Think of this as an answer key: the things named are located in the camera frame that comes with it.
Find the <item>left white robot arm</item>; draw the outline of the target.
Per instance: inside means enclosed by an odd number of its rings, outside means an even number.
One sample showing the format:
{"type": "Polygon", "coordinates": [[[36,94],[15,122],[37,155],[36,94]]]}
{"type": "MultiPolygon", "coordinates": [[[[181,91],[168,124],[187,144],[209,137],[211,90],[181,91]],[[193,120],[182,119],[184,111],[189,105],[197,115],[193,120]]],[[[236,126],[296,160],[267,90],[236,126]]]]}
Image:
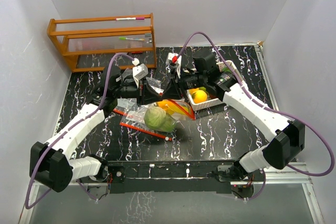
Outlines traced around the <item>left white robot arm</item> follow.
{"type": "Polygon", "coordinates": [[[55,192],[84,177],[104,181],[109,172],[101,158],[71,159],[71,156],[86,136],[113,112],[119,99],[136,99],[141,105],[158,100],[159,93],[148,84],[147,75],[148,68],[144,64],[124,72],[117,66],[106,67],[100,83],[78,114],[56,135],[31,147],[30,180],[55,192]]]}

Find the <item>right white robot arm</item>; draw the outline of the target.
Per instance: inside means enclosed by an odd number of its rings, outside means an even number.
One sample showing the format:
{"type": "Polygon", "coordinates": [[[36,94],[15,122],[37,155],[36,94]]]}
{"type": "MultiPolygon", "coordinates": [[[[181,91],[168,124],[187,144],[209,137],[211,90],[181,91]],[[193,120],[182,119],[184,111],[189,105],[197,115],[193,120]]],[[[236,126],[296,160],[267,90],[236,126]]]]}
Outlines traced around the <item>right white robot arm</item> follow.
{"type": "Polygon", "coordinates": [[[304,149],[305,125],[281,115],[253,95],[234,64],[223,60],[221,68],[215,56],[209,55],[194,58],[195,69],[183,71],[182,57],[174,53],[168,54],[166,64],[171,67],[171,79],[163,98],[180,99],[189,89],[205,87],[248,119],[267,140],[266,145],[234,161],[227,176],[247,180],[256,170],[283,169],[304,149]]]}

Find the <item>light green cabbage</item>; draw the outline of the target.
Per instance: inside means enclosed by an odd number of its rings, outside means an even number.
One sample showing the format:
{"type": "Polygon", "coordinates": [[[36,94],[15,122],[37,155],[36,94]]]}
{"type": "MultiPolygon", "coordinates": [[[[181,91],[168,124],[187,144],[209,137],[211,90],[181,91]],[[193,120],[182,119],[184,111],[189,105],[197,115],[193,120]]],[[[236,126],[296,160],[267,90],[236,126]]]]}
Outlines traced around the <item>light green cabbage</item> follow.
{"type": "Polygon", "coordinates": [[[152,130],[159,130],[166,121],[166,111],[158,106],[149,107],[144,115],[145,125],[152,130]]]}

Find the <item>dark green cabbage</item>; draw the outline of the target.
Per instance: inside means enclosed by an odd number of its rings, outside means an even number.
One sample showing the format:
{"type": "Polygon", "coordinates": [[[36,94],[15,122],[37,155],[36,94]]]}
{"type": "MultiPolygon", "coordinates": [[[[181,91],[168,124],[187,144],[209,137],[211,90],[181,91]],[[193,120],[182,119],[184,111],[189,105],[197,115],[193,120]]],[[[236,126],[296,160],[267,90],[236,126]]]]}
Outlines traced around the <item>dark green cabbage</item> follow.
{"type": "Polygon", "coordinates": [[[173,132],[175,130],[176,121],[169,117],[164,120],[164,122],[160,126],[160,131],[163,132],[173,132]]]}

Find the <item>yellow bell pepper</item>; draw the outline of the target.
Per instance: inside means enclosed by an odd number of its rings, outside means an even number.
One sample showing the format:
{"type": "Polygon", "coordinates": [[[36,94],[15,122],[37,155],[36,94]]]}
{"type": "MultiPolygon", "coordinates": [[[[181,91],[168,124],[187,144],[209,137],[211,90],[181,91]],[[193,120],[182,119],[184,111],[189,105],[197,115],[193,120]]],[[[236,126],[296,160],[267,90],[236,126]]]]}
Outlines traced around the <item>yellow bell pepper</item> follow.
{"type": "Polygon", "coordinates": [[[189,109],[187,106],[180,105],[174,100],[162,100],[156,103],[159,108],[162,108],[169,115],[173,115],[174,113],[181,115],[188,115],[189,109]]]}

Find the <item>clear red zip bag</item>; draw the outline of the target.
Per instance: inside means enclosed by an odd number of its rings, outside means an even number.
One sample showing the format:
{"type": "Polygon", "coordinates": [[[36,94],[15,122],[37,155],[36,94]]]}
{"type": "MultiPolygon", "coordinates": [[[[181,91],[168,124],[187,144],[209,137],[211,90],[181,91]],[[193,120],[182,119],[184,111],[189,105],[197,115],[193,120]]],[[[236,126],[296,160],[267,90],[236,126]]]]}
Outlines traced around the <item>clear red zip bag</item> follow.
{"type": "Polygon", "coordinates": [[[183,106],[187,106],[188,109],[189,109],[189,114],[188,115],[181,115],[181,114],[177,114],[177,113],[174,113],[173,115],[169,115],[167,112],[166,112],[166,118],[173,118],[175,121],[176,121],[176,126],[178,125],[179,122],[181,121],[184,121],[184,120],[193,120],[195,119],[195,114],[194,114],[194,111],[193,109],[191,108],[191,106],[186,103],[184,100],[174,100],[175,102],[179,103],[180,105],[183,105],[183,106]]]}

